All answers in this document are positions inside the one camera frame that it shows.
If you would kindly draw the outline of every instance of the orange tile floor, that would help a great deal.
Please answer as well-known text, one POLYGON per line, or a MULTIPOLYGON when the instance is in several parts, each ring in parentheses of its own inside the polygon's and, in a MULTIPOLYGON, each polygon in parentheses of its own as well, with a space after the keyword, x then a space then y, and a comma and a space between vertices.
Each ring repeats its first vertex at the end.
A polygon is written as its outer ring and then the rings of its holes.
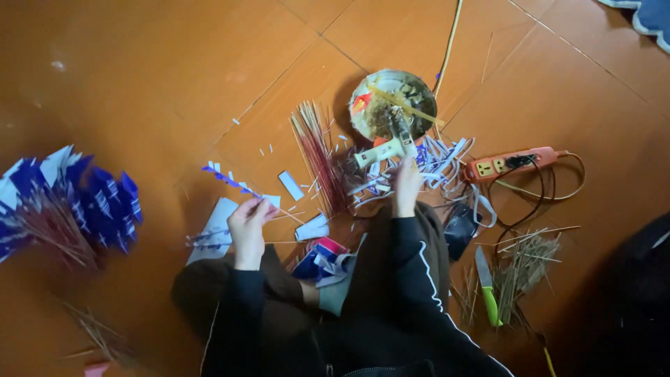
MULTIPOLYGON (((444 137, 476 137, 473 157, 553 146, 588 167, 584 190, 533 224, 582 228, 562 237, 551 287, 543 282, 522 304, 560 375, 588 344, 584 302, 609 252, 670 209, 670 64, 593 0, 513 1, 464 0, 438 117, 448 122, 444 137)), ((219 161, 291 207, 277 175, 308 181, 287 121, 294 107, 320 101, 346 133, 347 102, 366 74, 398 68, 432 87, 455 8, 456 0, 3 2, 0 162, 74 143, 134 177, 146 224, 132 254, 112 255, 96 278, 64 278, 37 250, 0 264, 0 375, 81 376, 95 359, 61 359, 87 339, 56 295, 89 305, 154 371, 114 367, 106 376, 197 375, 202 348, 170 302, 172 278, 190 253, 184 236, 202 229, 217 198, 242 200, 199 167, 219 161)), ((559 193, 577 184, 569 167, 557 177, 559 193)), ((531 208, 501 189, 492 200, 508 222, 531 208)), ((317 213, 309 200, 298 208, 302 219, 317 213)), ((291 240, 294 228, 274 221, 265 238, 291 240)), ((336 235, 353 246, 360 232, 347 225, 336 235)), ((453 266, 455 281, 473 253, 453 266)), ((512 371, 547 375, 524 331, 466 330, 512 371)))

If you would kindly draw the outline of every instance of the brown pants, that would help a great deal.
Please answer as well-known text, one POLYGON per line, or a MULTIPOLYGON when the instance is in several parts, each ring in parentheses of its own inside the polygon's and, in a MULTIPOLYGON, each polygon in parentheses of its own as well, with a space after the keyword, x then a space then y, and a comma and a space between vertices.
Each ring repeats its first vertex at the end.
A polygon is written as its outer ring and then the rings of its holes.
MULTIPOLYGON (((423 256, 438 297, 448 312, 449 253, 444 241, 442 222, 425 203, 415 209, 426 249, 423 256)), ((391 209, 382 208, 372 219, 369 234, 358 253, 351 285, 342 306, 342 317, 360 314, 384 316, 393 302, 393 269, 388 258, 391 249, 391 209)), ((172 300, 181 308, 186 320, 203 343, 209 338, 214 311, 228 280, 228 267, 234 256, 198 260, 186 266, 175 278, 172 300)), ((306 308, 299 282, 281 265, 274 246, 268 245, 261 260, 266 275, 263 338, 286 339, 318 324, 319 313, 306 308)))

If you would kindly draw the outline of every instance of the knife blade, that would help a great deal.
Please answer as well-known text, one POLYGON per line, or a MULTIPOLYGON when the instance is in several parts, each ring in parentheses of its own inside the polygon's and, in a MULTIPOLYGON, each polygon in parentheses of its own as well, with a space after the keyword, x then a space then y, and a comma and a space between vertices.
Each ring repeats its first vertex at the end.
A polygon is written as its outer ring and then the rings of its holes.
POLYGON ((477 273, 479 274, 479 283, 482 285, 482 294, 484 304, 486 305, 486 312, 488 313, 488 320, 493 327, 502 326, 503 322, 498 319, 498 304, 495 297, 493 297, 491 271, 488 269, 488 262, 481 246, 474 253, 474 261, 477 263, 477 273))

